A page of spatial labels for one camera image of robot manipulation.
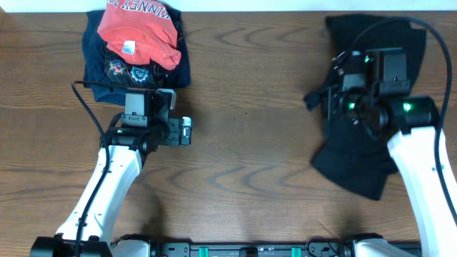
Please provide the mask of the black t-shirt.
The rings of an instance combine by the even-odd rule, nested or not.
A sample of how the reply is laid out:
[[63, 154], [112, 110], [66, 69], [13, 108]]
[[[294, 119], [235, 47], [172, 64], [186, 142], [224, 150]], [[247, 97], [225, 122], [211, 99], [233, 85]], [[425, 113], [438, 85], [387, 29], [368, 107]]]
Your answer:
[[[426, 31], [415, 29], [410, 21], [385, 16], [348, 14], [328, 16], [326, 28], [339, 54], [354, 46], [357, 51], [402, 48], [406, 52], [406, 79], [415, 84], [421, 68]], [[317, 106], [323, 114], [324, 143], [311, 164], [323, 176], [342, 188], [377, 201], [386, 179], [397, 173], [385, 143], [370, 136], [357, 118], [345, 118], [339, 111], [342, 81], [338, 70], [348, 64], [334, 60], [320, 88], [303, 100], [309, 111]]]

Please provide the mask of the navy folded t-shirt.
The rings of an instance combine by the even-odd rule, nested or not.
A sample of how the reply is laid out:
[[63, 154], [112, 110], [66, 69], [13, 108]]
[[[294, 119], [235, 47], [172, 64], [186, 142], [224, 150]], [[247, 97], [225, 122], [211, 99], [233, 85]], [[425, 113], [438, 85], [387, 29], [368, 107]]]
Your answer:
[[[191, 67], [181, 22], [181, 12], [169, 6], [166, 9], [178, 30], [178, 50], [181, 52], [181, 60], [175, 69], [167, 70], [169, 74], [166, 79], [166, 86], [160, 89], [184, 88], [191, 84]], [[97, 33], [104, 11], [89, 11], [86, 15], [88, 24], [82, 38], [82, 51], [85, 60], [84, 80], [91, 81], [92, 85], [87, 84], [85, 87], [92, 90], [95, 101], [123, 106], [126, 89], [107, 87], [108, 84], [115, 83], [110, 82], [105, 74], [105, 55], [109, 49], [106, 47], [106, 42]]]

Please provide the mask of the orange folded t-shirt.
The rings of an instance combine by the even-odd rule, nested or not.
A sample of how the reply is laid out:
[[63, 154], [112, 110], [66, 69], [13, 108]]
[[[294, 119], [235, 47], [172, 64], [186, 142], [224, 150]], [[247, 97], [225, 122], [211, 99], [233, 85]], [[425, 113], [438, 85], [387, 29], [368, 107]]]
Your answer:
[[181, 60], [178, 30], [158, 1], [108, 0], [97, 33], [129, 64], [153, 61], [171, 71]]

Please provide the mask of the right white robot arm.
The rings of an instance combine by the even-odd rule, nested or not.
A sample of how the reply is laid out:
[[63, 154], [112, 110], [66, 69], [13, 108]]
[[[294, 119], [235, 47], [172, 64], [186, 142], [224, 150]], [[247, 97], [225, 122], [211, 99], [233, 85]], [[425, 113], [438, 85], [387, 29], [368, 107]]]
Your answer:
[[385, 143], [406, 187], [423, 256], [456, 255], [456, 180], [433, 99], [337, 88], [323, 102], [328, 120], [354, 121], [371, 140]]

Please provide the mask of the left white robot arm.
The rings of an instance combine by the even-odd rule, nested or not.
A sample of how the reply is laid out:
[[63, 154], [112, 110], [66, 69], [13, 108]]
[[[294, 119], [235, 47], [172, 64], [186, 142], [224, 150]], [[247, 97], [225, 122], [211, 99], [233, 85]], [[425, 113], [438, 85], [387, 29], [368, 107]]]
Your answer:
[[132, 143], [102, 147], [79, 202], [52, 237], [39, 236], [30, 256], [160, 256], [160, 245], [127, 235], [112, 244], [115, 222], [126, 193], [140, 174], [147, 154]]

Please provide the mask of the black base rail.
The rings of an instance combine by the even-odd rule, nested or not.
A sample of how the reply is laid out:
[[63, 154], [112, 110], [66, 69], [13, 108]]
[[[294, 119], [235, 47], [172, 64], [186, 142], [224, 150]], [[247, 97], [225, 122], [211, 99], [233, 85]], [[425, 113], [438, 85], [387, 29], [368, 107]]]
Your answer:
[[110, 245], [112, 256], [135, 257], [356, 257], [423, 256], [417, 243], [390, 243], [377, 233], [337, 241], [315, 236], [307, 242], [194, 243], [165, 240], [141, 234], [122, 236]]

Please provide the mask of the black patterned folded shirt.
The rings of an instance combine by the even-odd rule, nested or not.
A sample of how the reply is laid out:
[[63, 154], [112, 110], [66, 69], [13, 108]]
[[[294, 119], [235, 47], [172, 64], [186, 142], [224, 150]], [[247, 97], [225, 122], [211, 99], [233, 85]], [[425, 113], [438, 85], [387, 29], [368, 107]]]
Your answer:
[[110, 82], [145, 89], [164, 88], [169, 74], [154, 61], [146, 65], [129, 64], [110, 50], [106, 51], [104, 71]]

